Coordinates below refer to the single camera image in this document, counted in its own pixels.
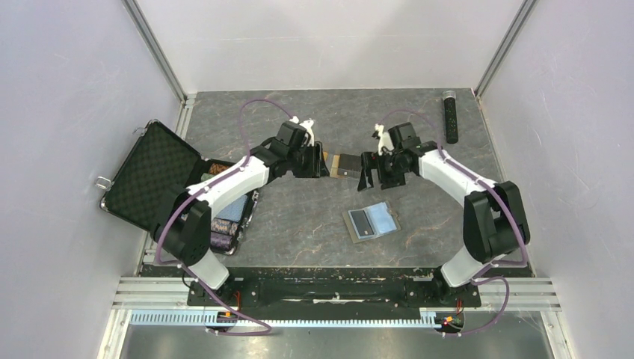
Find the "clear plastic card box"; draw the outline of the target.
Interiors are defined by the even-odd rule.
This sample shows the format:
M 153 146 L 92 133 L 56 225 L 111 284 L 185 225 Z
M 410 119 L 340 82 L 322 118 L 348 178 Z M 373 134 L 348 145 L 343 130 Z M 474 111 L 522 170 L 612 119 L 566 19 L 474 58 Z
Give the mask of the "clear plastic card box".
M 353 179 L 358 180 L 361 172 L 361 158 L 359 155 L 353 155 L 348 153 L 340 154 L 339 170 L 338 174 L 340 178 L 337 179 Z

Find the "grey card holder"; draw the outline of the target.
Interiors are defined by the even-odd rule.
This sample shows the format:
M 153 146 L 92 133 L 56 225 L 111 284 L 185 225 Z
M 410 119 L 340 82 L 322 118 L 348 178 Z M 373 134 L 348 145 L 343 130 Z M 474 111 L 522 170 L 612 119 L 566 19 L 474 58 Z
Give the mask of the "grey card holder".
M 353 236 L 350 219 L 348 217 L 348 212 L 355 209 L 344 211 L 342 213 L 342 217 L 351 241 L 354 244 L 359 244 L 361 242 L 367 242 L 369 240 L 391 235 L 401 230 L 401 225 L 398 222 L 398 215 L 387 201 L 379 202 L 371 206 L 363 207 L 361 209 L 366 211 L 366 214 L 369 217 L 375 234 L 368 239 L 355 239 Z

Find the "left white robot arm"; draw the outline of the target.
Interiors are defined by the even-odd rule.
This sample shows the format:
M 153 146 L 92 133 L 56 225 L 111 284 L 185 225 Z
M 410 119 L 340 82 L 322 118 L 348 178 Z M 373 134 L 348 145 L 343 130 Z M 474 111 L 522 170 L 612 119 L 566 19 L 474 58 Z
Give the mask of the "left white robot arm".
M 211 250 L 211 222 L 218 213 L 247 193 L 291 173 L 296 178 L 328 175 L 314 121 L 293 117 L 276 136 L 253 148 L 237 164 L 213 178 L 187 188 L 173 185 L 156 215 L 152 237 L 157 253 L 167 251 L 201 283 L 216 304 L 227 304 L 235 285 L 227 267 Z

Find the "orange credit cards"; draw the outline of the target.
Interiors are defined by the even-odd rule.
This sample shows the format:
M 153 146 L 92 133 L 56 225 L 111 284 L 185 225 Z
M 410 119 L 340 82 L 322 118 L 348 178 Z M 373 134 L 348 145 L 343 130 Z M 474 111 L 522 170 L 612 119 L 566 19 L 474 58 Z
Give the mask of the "orange credit cards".
M 340 154 L 323 152 L 327 170 L 332 178 L 340 178 L 338 174 Z

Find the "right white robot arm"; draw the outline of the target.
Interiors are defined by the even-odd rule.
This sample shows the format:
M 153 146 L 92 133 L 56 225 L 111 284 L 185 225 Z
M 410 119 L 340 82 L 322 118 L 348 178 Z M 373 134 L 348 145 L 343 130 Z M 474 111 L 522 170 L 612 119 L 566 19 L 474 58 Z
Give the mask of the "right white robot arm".
M 407 174 L 430 181 L 456 200 L 463 209 L 461 249 L 434 273 L 434 300 L 453 304 L 462 286 L 491 266 L 508 264 L 505 256 L 524 253 L 530 240 L 520 190 L 511 181 L 495 182 L 464 167 L 434 141 L 422 142 L 409 122 L 390 129 L 375 125 L 376 151 L 361 155 L 358 191 L 406 183 Z

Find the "black VIP credit card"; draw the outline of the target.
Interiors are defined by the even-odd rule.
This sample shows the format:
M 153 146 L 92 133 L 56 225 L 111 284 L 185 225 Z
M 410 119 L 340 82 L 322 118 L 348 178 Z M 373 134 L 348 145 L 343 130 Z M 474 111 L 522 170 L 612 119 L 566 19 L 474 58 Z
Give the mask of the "black VIP credit card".
M 368 239 L 375 234 L 365 210 L 351 210 L 348 212 L 348 217 L 350 219 L 351 228 L 355 239 Z

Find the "black glitter microphone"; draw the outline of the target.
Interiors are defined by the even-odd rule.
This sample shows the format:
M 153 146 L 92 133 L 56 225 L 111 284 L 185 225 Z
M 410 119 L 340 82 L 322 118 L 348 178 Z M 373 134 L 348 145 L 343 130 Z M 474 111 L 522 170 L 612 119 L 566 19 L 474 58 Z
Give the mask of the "black glitter microphone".
M 456 93 L 453 90 L 445 90 L 442 94 L 442 100 L 446 143 L 456 144 L 459 141 Z

